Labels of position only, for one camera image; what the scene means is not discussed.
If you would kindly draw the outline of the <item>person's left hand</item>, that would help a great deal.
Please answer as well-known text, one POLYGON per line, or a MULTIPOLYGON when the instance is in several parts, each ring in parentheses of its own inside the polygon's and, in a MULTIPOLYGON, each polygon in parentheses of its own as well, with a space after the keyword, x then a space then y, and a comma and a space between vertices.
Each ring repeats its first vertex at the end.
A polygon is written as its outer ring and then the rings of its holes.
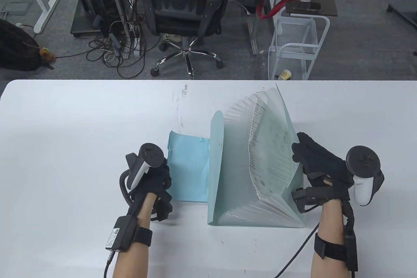
POLYGON ((144 173, 131 192, 130 197, 133 201, 133 210, 139 212, 142 208, 147 195, 156 195, 155 203, 152 209, 155 211, 172 211, 172 196, 167 192, 171 187, 172 179, 169 172, 167 159, 164 158, 162 164, 158 167, 150 167, 148 172, 144 173))

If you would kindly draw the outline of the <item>person's right hand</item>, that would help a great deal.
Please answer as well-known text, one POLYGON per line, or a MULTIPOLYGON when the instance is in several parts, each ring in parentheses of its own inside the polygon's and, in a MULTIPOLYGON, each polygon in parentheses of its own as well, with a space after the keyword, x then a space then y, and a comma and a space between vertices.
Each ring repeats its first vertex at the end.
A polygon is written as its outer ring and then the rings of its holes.
POLYGON ((318 205, 336 199, 350 201, 349 189, 353 177, 346 162, 326 150, 304 132, 298 132, 298 143, 292 144, 294 162, 300 163, 311 187, 304 189, 305 197, 318 205))

